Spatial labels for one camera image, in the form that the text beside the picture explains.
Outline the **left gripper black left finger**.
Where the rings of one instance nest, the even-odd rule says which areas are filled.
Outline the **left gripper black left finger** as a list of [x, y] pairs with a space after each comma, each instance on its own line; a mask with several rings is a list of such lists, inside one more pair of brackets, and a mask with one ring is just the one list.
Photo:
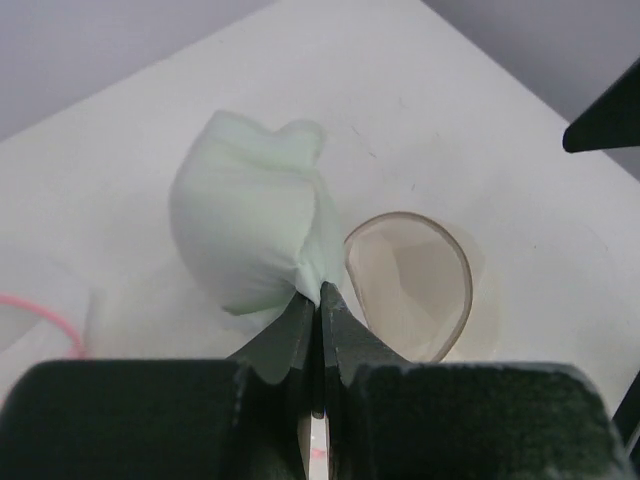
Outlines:
[[315, 307], [225, 359], [48, 361], [1, 411], [5, 479], [304, 479]]

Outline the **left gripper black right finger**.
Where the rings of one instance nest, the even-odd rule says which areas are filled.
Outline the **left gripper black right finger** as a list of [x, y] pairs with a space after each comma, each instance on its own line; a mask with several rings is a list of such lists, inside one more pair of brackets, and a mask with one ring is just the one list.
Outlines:
[[333, 479], [629, 479], [604, 403], [576, 368], [411, 363], [321, 289]]

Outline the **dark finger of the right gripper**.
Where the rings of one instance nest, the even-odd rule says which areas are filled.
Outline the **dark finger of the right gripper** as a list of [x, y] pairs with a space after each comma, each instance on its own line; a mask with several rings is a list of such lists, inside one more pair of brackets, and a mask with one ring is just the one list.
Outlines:
[[563, 134], [568, 153], [639, 146], [640, 70], [636, 60]]

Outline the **cream mesh laundry bag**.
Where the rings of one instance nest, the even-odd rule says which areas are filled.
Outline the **cream mesh laundry bag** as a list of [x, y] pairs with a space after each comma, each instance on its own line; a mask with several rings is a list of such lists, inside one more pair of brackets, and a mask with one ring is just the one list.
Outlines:
[[412, 362], [486, 361], [501, 335], [500, 285], [470, 234], [412, 212], [371, 218], [345, 240], [343, 296]]

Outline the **pale green bra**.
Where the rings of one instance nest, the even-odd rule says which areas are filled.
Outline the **pale green bra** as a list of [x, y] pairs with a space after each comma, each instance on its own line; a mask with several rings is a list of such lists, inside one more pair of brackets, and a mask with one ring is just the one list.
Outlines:
[[278, 315], [295, 294], [314, 305], [342, 283], [344, 235], [317, 168], [324, 129], [294, 120], [270, 130], [218, 111], [179, 167], [169, 222], [179, 255], [233, 316]]

